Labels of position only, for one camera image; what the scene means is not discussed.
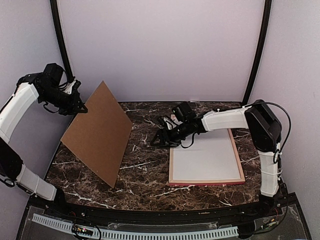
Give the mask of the brown cardboard backing board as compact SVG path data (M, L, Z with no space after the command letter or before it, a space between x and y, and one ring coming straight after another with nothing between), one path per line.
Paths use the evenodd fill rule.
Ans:
M86 101L87 113L79 113L61 142L110 187L116 184L132 122L105 82Z

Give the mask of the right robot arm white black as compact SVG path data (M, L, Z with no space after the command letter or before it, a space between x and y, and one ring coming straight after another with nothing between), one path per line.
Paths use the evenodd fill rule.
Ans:
M188 136L222 129L247 129L260 159L261 187L255 214L266 217L275 208L281 178L282 124L261 99L254 103L226 109L211 110L196 114L188 102L182 102L172 109L179 121L174 123L167 116L160 116L161 128L150 142L153 147L176 148Z

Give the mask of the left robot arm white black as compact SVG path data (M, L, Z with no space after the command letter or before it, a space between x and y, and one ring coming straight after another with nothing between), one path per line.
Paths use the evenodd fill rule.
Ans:
M18 186L32 196L50 201L51 210L60 218L67 218L70 206L63 201L64 193L29 169L19 154L10 146L12 137L35 103L49 104L57 108L63 116L87 113L88 109L80 97L79 80L60 83L63 72L43 71L21 77L13 94L0 110L0 174L9 186Z

